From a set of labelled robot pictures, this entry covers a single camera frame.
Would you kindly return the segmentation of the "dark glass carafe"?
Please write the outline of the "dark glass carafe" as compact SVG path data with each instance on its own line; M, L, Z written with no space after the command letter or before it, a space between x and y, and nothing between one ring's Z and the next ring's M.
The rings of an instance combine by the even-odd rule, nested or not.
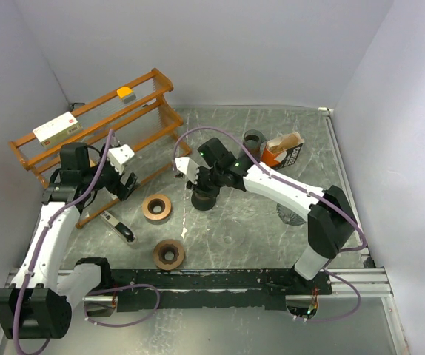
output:
M191 196L191 204L199 211L205 212L212 209L217 201L217 197L201 195L197 192L193 192Z

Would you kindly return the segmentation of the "orange coffee filter box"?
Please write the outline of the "orange coffee filter box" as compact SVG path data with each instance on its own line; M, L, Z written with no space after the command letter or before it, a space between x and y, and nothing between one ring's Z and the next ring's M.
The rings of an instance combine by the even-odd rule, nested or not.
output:
M265 143L261 162L274 170L291 166L297 161L303 145L304 139L299 132L280 135Z

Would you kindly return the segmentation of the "clear glass ribbed dripper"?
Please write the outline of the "clear glass ribbed dripper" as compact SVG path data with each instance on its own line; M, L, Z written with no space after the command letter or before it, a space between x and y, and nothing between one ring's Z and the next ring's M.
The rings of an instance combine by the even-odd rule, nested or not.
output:
M288 209L286 206L281 205L280 203L277 204L276 211L278 217L284 224L290 226L301 226L306 223L304 218L300 217L297 213Z

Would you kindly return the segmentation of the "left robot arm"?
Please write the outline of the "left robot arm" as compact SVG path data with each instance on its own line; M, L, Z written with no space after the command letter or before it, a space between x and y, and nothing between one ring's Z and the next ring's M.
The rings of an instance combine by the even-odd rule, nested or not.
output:
M86 143L62 146L60 166L43 192L39 222L24 262L10 285L0 288L0 326L8 339L61 339L84 296L90 291L104 295L113 288L114 277L104 257L81 258L72 273L58 281L67 241L84 207L99 190L125 200L138 186L134 173L121 182L135 155L129 145L103 145L95 166L89 151Z

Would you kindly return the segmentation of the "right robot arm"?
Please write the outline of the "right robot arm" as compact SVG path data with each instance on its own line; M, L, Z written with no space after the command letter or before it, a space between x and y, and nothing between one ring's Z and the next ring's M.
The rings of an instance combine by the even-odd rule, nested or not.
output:
M307 185L287 177L246 152L237 158L217 138L198 148L206 166L190 158L175 163L187 176L194 206L208 210L224 186L266 197L293 212L307 224L307 247L292 267L290 287L305 294L315 285L315 276L339 254L357 229L355 216L344 191Z

